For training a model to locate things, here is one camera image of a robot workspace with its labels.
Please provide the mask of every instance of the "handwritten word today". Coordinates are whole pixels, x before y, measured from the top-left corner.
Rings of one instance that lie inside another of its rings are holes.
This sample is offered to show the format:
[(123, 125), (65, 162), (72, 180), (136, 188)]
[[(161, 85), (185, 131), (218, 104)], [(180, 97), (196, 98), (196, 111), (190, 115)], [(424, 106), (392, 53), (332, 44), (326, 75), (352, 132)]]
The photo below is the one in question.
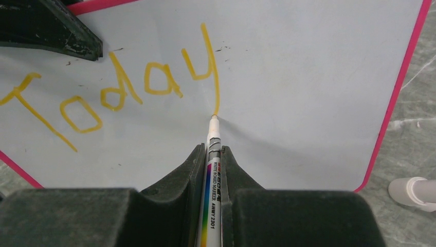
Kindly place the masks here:
[[(212, 45), (210, 44), (209, 35), (207, 33), (206, 25), (204, 23), (201, 24), (201, 30), (203, 34), (203, 39), (205, 42), (205, 47), (208, 55), (208, 70), (203, 75), (198, 75), (195, 72), (194, 67), (192, 66), (191, 59), (189, 58), (188, 52), (186, 49), (181, 50), (181, 54), (185, 60), (186, 66), (189, 70), (189, 73), (191, 74), (191, 77), (193, 80), (204, 80), (210, 77), (210, 75), (213, 75), (214, 78), (214, 86), (215, 86), (215, 110), (214, 114), (218, 114), (218, 111), (220, 109), (220, 79), (218, 76), (218, 70), (216, 69), (216, 62), (215, 62), (215, 56), (213, 55), (213, 49)], [(111, 62), (114, 66), (116, 75), (117, 75), (117, 81), (118, 81), (118, 87), (107, 87), (105, 89), (102, 89), (100, 91), (100, 103), (102, 106), (112, 110), (112, 111), (119, 111), (124, 107), (124, 101), (127, 96), (126, 89), (129, 91), (130, 95), (133, 97), (133, 99), (138, 103), (142, 104), (141, 98), (136, 94), (132, 83), (130, 82), (130, 79), (128, 78), (127, 74), (125, 73), (124, 69), (122, 68), (121, 64), (119, 63), (117, 57), (113, 52), (109, 52), (109, 57), (111, 59)], [(167, 78), (167, 89), (166, 90), (154, 90), (150, 87), (150, 73), (152, 69), (158, 69), (165, 74)], [(8, 103), (11, 99), (16, 98), (25, 108), (27, 108), (38, 120), (40, 120), (53, 134), (55, 134), (57, 137), (59, 137), (62, 141), (64, 141), (71, 149), (73, 149), (75, 152), (77, 152), (77, 148), (61, 133), (59, 133), (41, 114), (38, 113), (27, 101), (26, 99), (21, 95), (21, 92), (24, 91), (27, 86), (32, 82), (34, 78), (41, 78), (41, 75), (35, 72), (28, 73), (27, 76), (24, 78), (24, 80), (21, 82), (21, 84), (17, 87), (14, 87), (13, 90), (6, 95), (3, 99), (0, 99), (0, 106)], [(176, 81), (173, 78), (173, 75), (171, 74), (171, 70), (168, 64), (160, 64), (157, 62), (149, 62), (146, 65), (146, 69), (144, 72), (144, 90), (145, 92), (152, 94), (152, 95), (167, 95), (172, 92), (174, 92), (179, 98), (183, 97), (183, 93), (180, 90), (180, 86), (176, 83)], [(108, 93), (115, 93), (119, 95), (119, 101), (117, 105), (111, 105), (107, 102), (106, 96)], [(77, 125), (69, 118), (65, 111), (65, 107), (71, 103), (78, 102), (80, 103), (83, 108), (92, 116), (92, 118), (96, 121), (96, 125), (87, 129), (80, 129), (77, 127)], [(78, 132), (78, 133), (88, 133), (93, 132), (101, 129), (103, 127), (103, 122), (101, 121), (100, 117), (97, 115), (97, 113), (91, 108), (91, 106), (84, 100), (82, 97), (75, 95), (72, 96), (69, 99), (66, 99), (62, 101), (59, 105), (59, 110), (61, 112), (62, 117), (65, 119), (65, 121), (71, 126), (71, 128)]]

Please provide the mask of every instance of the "yellow letter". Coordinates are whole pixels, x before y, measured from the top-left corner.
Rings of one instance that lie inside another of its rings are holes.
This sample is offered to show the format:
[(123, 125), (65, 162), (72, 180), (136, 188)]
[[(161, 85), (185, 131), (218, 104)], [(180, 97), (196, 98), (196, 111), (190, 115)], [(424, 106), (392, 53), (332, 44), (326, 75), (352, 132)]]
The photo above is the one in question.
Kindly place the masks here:
[(202, 23), (201, 29), (202, 29), (203, 39), (206, 45), (206, 51), (208, 55), (207, 72), (204, 75), (197, 75), (197, 73), (194, 70), (194, 67), (192, 66), (191, 59), (189, 59), (189, 55), (186, 49), (181, 50), (181, 55), (185, 59), (186, 66), (188, 67), (189, 73), (191, 73), (191, 77), (193, 80), (197, 81), (197, 80), (206, 79), (210, 76), (211, 73), (213, 73), (214, 84), (215, 84), (215, 111), (213, 112), (213, 114), (217, 115), (218, 111), (220, 110), (220, 78), (218, 76), (218, 70), (216, 69), (215, 56), (213, 55), (212, 45), (210, 44), (209, 35), (207, 34), (206, 24)]
[[(111, 58), (111, 61), (114, 65), (115, 72), (117, 73), (117, 80), (118, 80), (118, 88), (116, 87), (107, 87), (105, 89), (102, 89), (100, 92), (100, 102), (101, 105), (111, 109), (112, 111), (119, 111), (124, 106), (125, 97), (127, 95), (125, 89), (124, 89), (124, 82), (127, 85), (127, 88), (129, 89), (129, 92), (132, 94), (132, 97), (138, 102), (139, 104), (142, 104), (142, 100), (138, 97), (138, 95), (135, 93), (135, 90), (133, 89), (132, 83), (130, 82), (129, 78), (127, 77), (127, 74), (125, 73), (124, 69), (121, 67), (120, 62), (118, 62), (117, 57), (115, 57), (115, 54), (113, 52), (109, 52), (109, 57)], [(110, 105), (108, 102), (106, 102), (106, 94), (107, 93), (115, 93), (120, 95), (119, 103), (116, 107)]]
[(20, 101), (20, 103), (24, 105), (25, 108), (27, 108), (35, 117), (37, 117), (37, 119), (39, 119), (43, 124), (45, 124), (45, 126), (49, 130), (51, 130), (56, 136), (58, 136), (61, 140), (67, 143), (67, 145), (69, 145), (69, 147), (72, 148), (74, 152), (77, 152), (77, 149), (74, 147), (74, 145), (71, 144), (69, 140), (67, 140), (67, 138), (61, 135), (61, 133), (56, 131), (53, 128), (53, 126), (51, 126), (51, 124), (47, 120), (45, 120), (34, 108), (32, 108), (30, 104), (21, 95), (21, 92), (24, 91), (24, 89), (26, 89), (26, 87), (30, 84), (33, 78), (41, 78), (41, 75), (37, 73), (27, 74), (26, 78), (24, 78), (23, 82), (21, 82), (21, 84), (18, 87), (14, 87), (14, 89), (8, 95), (6, 95), (5, 98), (0, 100), (0, 105), (4, 105), (8, 103), (13, 97), (17, 98), (18, 101)]
[[(81, 130), (72, 122), (72, 120), (68, 117), (67, 113), (65, 112), (65, 107), (68, 104), (71, 104), (71, 103), (76, 102), (76, 101), (80, 102), (82, 104), (82, 106), (86, 109), (86, 111), (88, 111), (88, 113), (95, 119), (95, 121), (97, 121), (97, 125), (95, 125), (94, 127), (88, 128), (86, 130)], [(65, 121), (67, 121), (67, 123), (71, 126), (71, 128), (73, 130), (75, 130), (76, 132), (87, 133), (87, 132), (99, 130), (103, 126), (103, 122), (101, 121), (101, 119), (97, 115), (97, 113), (95, 113), (95, 111), (91, 108), (91, 106), (85, 100), (83, 100), (82, 97), (80, 97), (80, 96), (76, 95), (76, 96), (71, 97), (70, 99), (64, 100), (59, 105), (59, 109), (61, 110), (61, 114), (64, 117)]]
[[(153, 89), (150, 88), (150, 72), (151, 72), (152, 68), (159, 69), (167, 77), (168, 88), (166, 90), (153, 90)], [(145, 90), (149, 94), (153, 94), (153, 95), (165, 95), (165, 94), (170, 94), (171, 91), (174, 90), (174, 93), (178, 97), (180, 97), (180, 98), (183, 97), (183, 94), (180, 91), (180, 87), (174, 81), (173, 75), (171, 74), (170, 67), (167, 64), (162, 65), (160, 63), (155, 63), (155, 62), (148, 63), (147, 66), (146, 66), (146, 72), (144, 74), (144, 83), (145, 83), (145, 86), (144, 86)]]

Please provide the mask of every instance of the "pink whiteboard edge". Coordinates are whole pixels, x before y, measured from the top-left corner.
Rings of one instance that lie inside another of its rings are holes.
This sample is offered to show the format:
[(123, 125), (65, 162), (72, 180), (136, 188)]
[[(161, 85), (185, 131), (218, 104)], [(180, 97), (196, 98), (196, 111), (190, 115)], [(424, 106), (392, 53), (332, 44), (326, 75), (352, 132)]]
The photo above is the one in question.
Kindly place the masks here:
[(403, 63), (401, 64), (401, 68), (399, 69), (399, 74), (396, 79), (395, 87), (392, 92), (391, 100), (389, 101), (388, 108), (386, 110), (385, 118), (383, 119), (383, 123), (381, 124), (380, 132), (378, 134), (377, 141), (375, 142), (374, 151), (372, 152), (371, 159), (369, 161), (368, 170), (365, 174), (364, 181), (362, 184), (354, 190), (354, 192), (359, 192), (363, 189), (368, 183), (369, 177), (371, 175), (372, 168), (374, 167), (375, 160), (377, 159), (378, 152), (380, 151), (380, 147), (382, 146), (383, 137), (385, 137), (386, 130), (389, 125), (389, 120), (391, 119), (392, 113), (395, 108), (396, 100), (398, 99), (399, 92), (401, 91), (401, 87), (403, 86), (403, 81), (406, 78), (407, 69), (409, 68), (410, 61), (412, 60), (413, 52), (415, 51), (416, 45), (418, 43), (418, 39), (421, 34), (421, 30), (424, 26), (425, 18), (427, 17), (428, 10), (431, 6), (431, 0), (423, 0), (421, 5), (420, 12), (416, 19), (415, 27), (413, 28), (412, 35), (410, 37), (409, 45), (406, 50), (406, 54), (404, 55)]
[(31, 186), (40, 189), (43, 188), (35, 179), (27, 174), (19, 165), (12, 161), (8, 156), (0, 151), (0, 160), (2, 160), (6, 165), (8, 165), (12, 170), (14, 170), (18, 175), (20, 175), (24, 180), (26, 180)]
[[(88, 0), (86, 2), (81, 2), (73, 5), (69, 5), (68, 8), (75, 15), (90, 13), (93, 11), (97, 11), (100, 9), (110, 8), (113, 6), (126, 4), (130, 2), (134, 2), (137, 0)], [(371, 171), (374, 167), (375, 160), (377, 158), (378, 152), (383, 142), (383, 137), (385, 136), (386, 130), (388, 128), (389, 120), (392, 116), (393, 110), (395, 108), (396, 100), (399, 96), (399, 92), (403, 85), (404, 78), (406, 77), (407, 69), (409, 68), (410, 61), (412, 60), (413, 52), (416, 48), (416, 44), (418, 43), (418, 39), (420, 37), (421, 30), (424, 26), (425, 19), (427, 17), (428, 10), (431, 6), (431, 0), (423, 0), (421, 5), (420, 12), (416, 19), (415, 27), (413, 28), (413, 32), (409, 41), (409, 45), (406, 50), (406, 54), (404, 55), (403, 63), (401, 64), (401, 68), (399, 70), (399, 74), (395, 83), (394, 90), (392, 92), (391, 99), (388, 104), (388, 108), (386, 110), (385, 118), (383, 119), (383, 123), (381, 124), (380, 132), (378, 134), (377, 141), (375, 142), (374, 151), (372, 152), (371, 159), (369, 161), (368, 169), (365, 174), (364, 180), (362, 184), (354, 190), (354, 192), (359, 192), (363, 189), (371, 175)], [(18, 175), (24, 178), (30, 185), (35, 188), (43, 188), (43, 186), (38, 183), (32, 176), (27, 174), (19, 165), (17, 165), (14, 161), (12, 161), (8, 156), (6, 156), (3, 152), (0, 151), (0, 160), (2, 160), (6, 165), (8, 165), (12, 170), (14, 170)]]

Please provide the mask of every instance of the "white cylindrical object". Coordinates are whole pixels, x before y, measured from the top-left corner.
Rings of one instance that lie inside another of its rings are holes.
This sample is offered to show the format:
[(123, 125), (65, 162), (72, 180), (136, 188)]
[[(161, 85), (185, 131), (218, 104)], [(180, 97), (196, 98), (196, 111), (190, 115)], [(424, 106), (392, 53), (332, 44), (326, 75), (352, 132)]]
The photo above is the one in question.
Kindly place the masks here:
[(436, 180), (416, 181), (412, 190), (421, 201), (436, 203)]
[(436, 187), (431, 187), (433, 183), (423, 183), (417, 188), (420, 191), (418, 195), (415, 193), (416, 184), (426, 181), (425, 178), (421, 177), (396, 179), (389, 184), (389, 195), (398, 203), (418, 207), (428, 212), (436, 211), (436, 203), (433, 203), (434, 200), (424, 200), (435, 198), (431, 197), (432, 191), (436, 190)]

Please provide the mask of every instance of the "rainbow stripe on marker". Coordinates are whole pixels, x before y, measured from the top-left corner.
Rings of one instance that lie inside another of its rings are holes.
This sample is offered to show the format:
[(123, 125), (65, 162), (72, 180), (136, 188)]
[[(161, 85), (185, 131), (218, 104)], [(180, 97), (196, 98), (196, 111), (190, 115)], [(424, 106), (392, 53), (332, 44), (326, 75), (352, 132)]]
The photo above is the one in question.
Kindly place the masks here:
[(202, 223), (202, 247), (206, 247), (207, 240), (207, 219), (209, 213), (209, 194), (210, 194), (210, 175), (212, 174), (212, 164), (207, 166), (205, 198), (203, 205), (203, 223)]

